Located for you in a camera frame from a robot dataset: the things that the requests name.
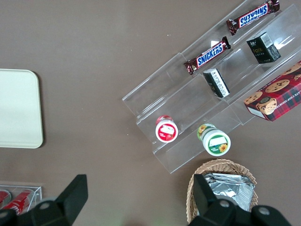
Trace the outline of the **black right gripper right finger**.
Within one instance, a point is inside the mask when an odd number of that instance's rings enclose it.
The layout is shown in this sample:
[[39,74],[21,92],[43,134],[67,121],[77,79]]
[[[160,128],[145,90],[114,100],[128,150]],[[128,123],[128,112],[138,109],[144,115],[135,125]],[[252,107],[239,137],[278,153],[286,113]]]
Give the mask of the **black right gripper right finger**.
[[190,226],[289,226],[277,209],[257,205],[247,212],[231,201],[218,199],[201,174],[194,175],[193,195],[199,215]]

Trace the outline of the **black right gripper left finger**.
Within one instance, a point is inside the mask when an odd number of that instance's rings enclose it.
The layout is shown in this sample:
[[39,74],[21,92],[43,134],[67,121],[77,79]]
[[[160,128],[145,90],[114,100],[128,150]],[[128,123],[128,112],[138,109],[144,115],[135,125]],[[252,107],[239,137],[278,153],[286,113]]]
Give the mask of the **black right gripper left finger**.
[[88,199],[87,176],[78,174],[54,201],[44,201],[27,213],[0,211],[2,226],[71,226]]

